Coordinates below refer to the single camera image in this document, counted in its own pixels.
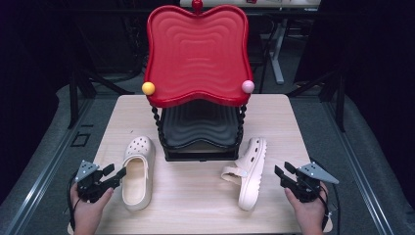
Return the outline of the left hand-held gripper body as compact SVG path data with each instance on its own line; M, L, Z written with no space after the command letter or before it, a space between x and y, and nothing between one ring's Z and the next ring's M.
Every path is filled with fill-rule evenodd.
M79 198L91 203L97 202L111 187L110 179L102 181L103 170L97 164L82 161L75 175Z

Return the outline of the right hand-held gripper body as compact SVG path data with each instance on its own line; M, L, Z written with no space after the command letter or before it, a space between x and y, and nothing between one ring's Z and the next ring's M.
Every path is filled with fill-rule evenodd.
M288 188L302 203L313 202L320 193L320 182L339 184L340 181L316 162L296 167L297 180L288 177Z

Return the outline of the cream clog shoe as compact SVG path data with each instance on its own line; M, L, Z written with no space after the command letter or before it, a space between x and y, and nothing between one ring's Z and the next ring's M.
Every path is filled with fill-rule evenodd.
M251 138L247 150L234 165L222 169L222 179L240 185L238 206L243 211L251 211L258 199L266 151L264 138Z
M153 173L156 147L147 136L133 139L126 147L122 166L122 199L129 211L140 211L150 204L153 191Z

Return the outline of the red and black shoe rack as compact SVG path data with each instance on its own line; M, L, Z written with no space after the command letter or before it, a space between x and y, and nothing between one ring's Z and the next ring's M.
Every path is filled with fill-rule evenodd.
M246 14L232 5L166 5L148 17L149 61L142 91L168 161L238 158L254 91Z

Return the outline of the person's right hand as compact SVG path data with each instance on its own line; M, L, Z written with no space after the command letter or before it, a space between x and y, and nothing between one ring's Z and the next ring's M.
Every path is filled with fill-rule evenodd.
M322 223L325 217L324 203L327 201L326 193L328 189L324 183L321 183L321 188L320 196L323 201L315 200L310 203L301 203L289 188L284 189L285 195L294 209L301 233L308 230L323 231Z

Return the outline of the person's left hand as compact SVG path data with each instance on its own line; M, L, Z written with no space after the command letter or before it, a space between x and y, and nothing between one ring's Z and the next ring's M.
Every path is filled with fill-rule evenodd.
M71 207L74 210L73 218L76 227L98 228L104 208L114 193L113 188L109 188L96 203L82 201L77 192L77 184L70 188Z

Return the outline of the black metal stand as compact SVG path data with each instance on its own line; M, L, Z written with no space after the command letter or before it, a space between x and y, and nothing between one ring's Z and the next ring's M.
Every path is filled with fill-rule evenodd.
M334 95L336 95L335 123L341 132L345 132L344 107L346 99L346 79L339 70L329 71L317 79L308 81L300 88L289 92L287 96L297 97L320 83L323 84L323 87L318 94L318 98L321 102L330 102Z
M92 85L93 81L113 90L118 95L132 95L131 91L115 85L113 82L91 70L75 68L69 79L69 128L73 128L79 120L78 92L81 92L87 99L94 99L96 97L97 91Z

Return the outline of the aluminium floor rail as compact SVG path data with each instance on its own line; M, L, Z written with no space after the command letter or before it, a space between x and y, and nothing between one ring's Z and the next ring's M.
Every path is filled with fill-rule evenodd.
M0 235L66 235L69 224L67 184L79 160L70 142L94 101L81 102L79 118L69 124L69 104L62 101L12 192L0 205Z
M351 175L359 189L360 195L369 211L372 220L378 230L379 235L394 235L392 227L385 215L381 204L371 187L363 168L355 154L345 132L338 127L335 119L335 111L330 103L323 102L322 107L325 110L330 123L334 126L337 136L340 138L343 148L346 151L346 161L350 168Z

